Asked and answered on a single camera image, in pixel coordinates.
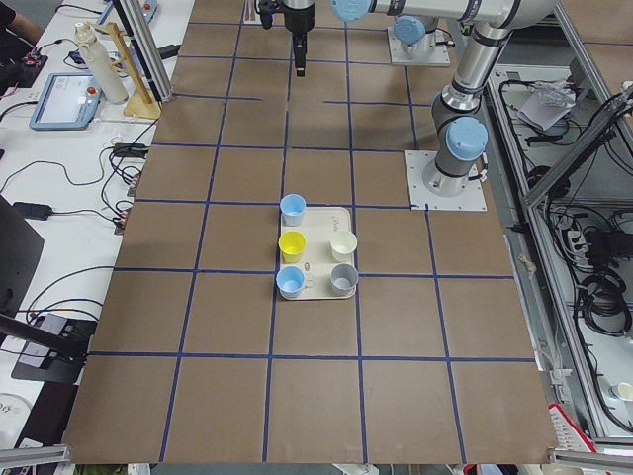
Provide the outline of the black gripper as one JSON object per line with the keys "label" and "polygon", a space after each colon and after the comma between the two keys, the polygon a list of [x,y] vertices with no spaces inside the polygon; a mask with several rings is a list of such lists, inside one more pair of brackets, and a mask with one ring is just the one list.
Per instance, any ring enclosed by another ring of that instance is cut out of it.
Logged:
{"label": "black gripper", "polygon": [[315,0],[283,0],[284,24],[293,33],[293,55],[296,75],[306,75],[308,36],[315,26]]}

